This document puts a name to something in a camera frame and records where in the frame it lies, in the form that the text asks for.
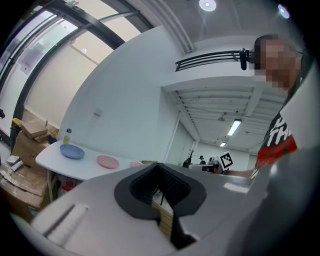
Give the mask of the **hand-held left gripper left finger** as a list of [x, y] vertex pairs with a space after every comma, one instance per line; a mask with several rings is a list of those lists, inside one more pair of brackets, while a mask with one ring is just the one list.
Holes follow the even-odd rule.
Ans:
[[153, 163], [133, 175], [129, 184], [131, 201], [134, 205], [150, 206], [154, 192], [159, 186], [160, 174], [158, 163]]

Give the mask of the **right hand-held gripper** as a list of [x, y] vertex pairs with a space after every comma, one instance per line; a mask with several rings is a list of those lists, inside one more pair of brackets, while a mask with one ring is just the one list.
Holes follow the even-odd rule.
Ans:
[[234, 164], [229, 151], [224, 152], [220, 156], [211, 157], [206, 171], [212, 174], [224, 174]]

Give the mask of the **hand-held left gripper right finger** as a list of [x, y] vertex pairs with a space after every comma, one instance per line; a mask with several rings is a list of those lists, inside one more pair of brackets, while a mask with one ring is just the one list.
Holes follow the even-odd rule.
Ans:
[[159, 163], [159, 186], [172, 208], [189, 208], [191, 185], [186, 168], [174, 164]]

